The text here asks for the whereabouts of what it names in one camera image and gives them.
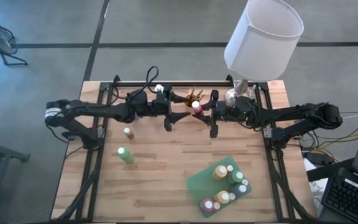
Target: green tray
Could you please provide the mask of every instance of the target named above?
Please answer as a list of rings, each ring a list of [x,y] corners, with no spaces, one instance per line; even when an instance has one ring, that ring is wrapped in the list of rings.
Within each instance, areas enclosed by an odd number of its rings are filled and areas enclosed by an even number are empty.
[[[187,187],[190,190],[191,196],[196,200],[197,207],[203,214],[205,218],[209,218],[210,216],[214,215],[215,213],[219,212],[220,210],[226,208],[231,203],[235,202],[240,197],[236,197],[235,200],[230,201],[226,204],[221,204],[221,208],[216,211],[212,212],[204,212],[200,208],[200,203],[205,198],[210,198],[213,200],[214,196],[220,192],[221,190],[225,190],[227,192],[230,192],[232,187],[235,186],[235,184],[229,183],[229,177],[226,176],[222,180],[214,180],[212,178],[212,172],[215,170],[215,168],[219,165],[232,165],[234,170],[240,170],[240,168],[237,166],[236,162],[234,161],[233,157],[227,156],[226,158],[222,159],[221,161],[211,165],[209,168],[199,172],[198,174],[194,175],[193,177],[190,177],[187,179],[186,184]],[[252,187],[250,183],[247,185],[247,191],[244,195],[247,195],[251,192]]]

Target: wooden table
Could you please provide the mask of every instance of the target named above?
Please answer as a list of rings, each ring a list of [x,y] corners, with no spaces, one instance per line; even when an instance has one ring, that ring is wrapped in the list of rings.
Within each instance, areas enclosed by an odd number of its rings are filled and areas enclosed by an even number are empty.
[[[96,102],[100,82],[84,82],[80,100]],[[268,83],[273,108],[289,106],[282,81]],[[119,88],[120,95],[137,88]],[[192,88],[174,87],[176,94],[189,95]],[[203,89],[209,100],[211,90],[219,91],[219,99],[229,87],[196,87]],[[154,98],[148,93],[149,101]],[[172,111],[186,111],[184,104],[172,104]],[[85,126],[92,125],[92,117],[77,119]],[[291,122],[277,123],[288,126]],[[130,140],[123,132],[133,130]],[[67,153],[81,146],[70,143]],[[128,147],[136,159],[125,165],[118,158],[117,149]],[[252,192],[242,197],[211,218],[204,218],[197,203],[190,196],[185,180],[226,156],[232,156],[252,185]],[[64,163],[52,218],[58,217],[78,193],[83,175],[86,151],[72,154]],[[284,150],[284,161],[291,191],[315,215],[313,199],[301,152],[296,146]],[[287,217],[285,199],[280,192],[284,217]],[[99,178],[94,222],[269,222],[276,213],[270,184],[262,134],[245,129],[237,123],[219,122],[219,134],[209,137],[209,127],[188,116],[173,125],[172,132],[163,127],[163,116],[142,118],[131,124],[109,120],[106,145]]]

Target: green bottle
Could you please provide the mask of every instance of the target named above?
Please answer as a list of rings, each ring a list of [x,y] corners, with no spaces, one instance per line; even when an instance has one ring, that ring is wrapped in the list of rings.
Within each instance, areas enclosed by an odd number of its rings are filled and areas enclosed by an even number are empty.
[[[244,175],[242,172],[235,170],[230,173],[229,176],[229,182],[232,184],[241,183],[241,181],[244,179]]]
[[[118,156],[126,163],[132,164],[135,162],[135,157],[129,152],[127,147],[120,147],[118,150]]]

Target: black keyboard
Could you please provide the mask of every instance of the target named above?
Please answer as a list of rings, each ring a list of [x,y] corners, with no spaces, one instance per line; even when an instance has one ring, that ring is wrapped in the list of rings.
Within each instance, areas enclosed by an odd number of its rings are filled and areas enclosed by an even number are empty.
[[[358,176],[343,168],[329,178],[321,203],[358,223]]]

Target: yellow cable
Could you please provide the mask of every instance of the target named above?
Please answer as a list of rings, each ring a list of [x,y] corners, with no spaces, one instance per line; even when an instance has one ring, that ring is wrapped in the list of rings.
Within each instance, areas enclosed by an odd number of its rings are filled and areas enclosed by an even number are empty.
[[[351,138],[351,137],[354,137],[354,136],[358,136],[358,133],[357,133],[357,134],[352,134],[352,135],[350,135],[350,136],[346,136],[346,137],[344,137],[344,138],[339,138],[339,139],[337,139],[337,140],[335,140],[335,141],[329,143],[328,145],[326,145],[326,146],[324,146],[324,147],[321,147],[321,146],[320,146],[319,148],[314,149],[314,150],[319,150],[319,149],[325,149],[325,150],[326,150],[326,148],[327,148],[328,146],[330,146],[330,145],[332,145],[332,144],[334,144],[334,143],[336,143],[336,142],[338,142],[338,141],[340,141],[340,140],[347,139],[347,138]]]
[[[330,156],[328,153],[326,152],[323,152],[323,151],[320,151],[320,150],[315,150],[315,151],[310,151],[310,153],[318,153],[318,154],[324,154],[324,155],[327,155],[329,157],[332,157],[334,160],[336,160],[337,162],[340,162],[340,160],[335,157],[335,156]]]

